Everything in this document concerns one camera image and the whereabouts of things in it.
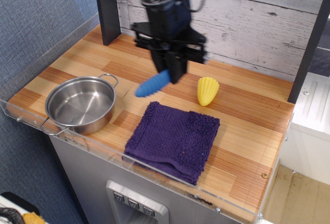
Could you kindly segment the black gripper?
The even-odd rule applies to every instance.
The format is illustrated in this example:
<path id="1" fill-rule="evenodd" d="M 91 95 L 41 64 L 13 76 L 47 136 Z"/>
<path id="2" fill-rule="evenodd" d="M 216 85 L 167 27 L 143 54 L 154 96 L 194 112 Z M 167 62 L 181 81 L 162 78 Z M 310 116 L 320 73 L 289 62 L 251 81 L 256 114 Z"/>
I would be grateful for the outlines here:
<path id="1" fill-rule="evenodd" d="M 131 25 L 137 46 L 150 49 L 157 72 L 168 69 L 171 83 L 176 84 L 187 72 L 187 60 L 206 62 L 206 37 L 190 26 L 191 13 L 185 2 L 145 7 L 148 21 Z"/>

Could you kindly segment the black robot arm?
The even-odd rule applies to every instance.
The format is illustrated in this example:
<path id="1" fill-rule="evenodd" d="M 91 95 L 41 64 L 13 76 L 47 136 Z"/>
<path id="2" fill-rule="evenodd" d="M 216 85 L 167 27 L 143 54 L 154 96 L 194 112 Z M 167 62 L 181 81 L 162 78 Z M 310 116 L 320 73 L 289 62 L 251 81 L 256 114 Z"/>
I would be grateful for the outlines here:
<path id="1" fill-rule="evenodd" d="M 168 72 L 173 84 L 186 74 L 189 61 L 205 62 L 206 37 L 190 25 L 192 13 L 200 11 L 204 2 L 192 9 L 190 0 L 141 0 L 148 22 L 131 25 L 136 45 L 150 50 L 158 73 Z"/>

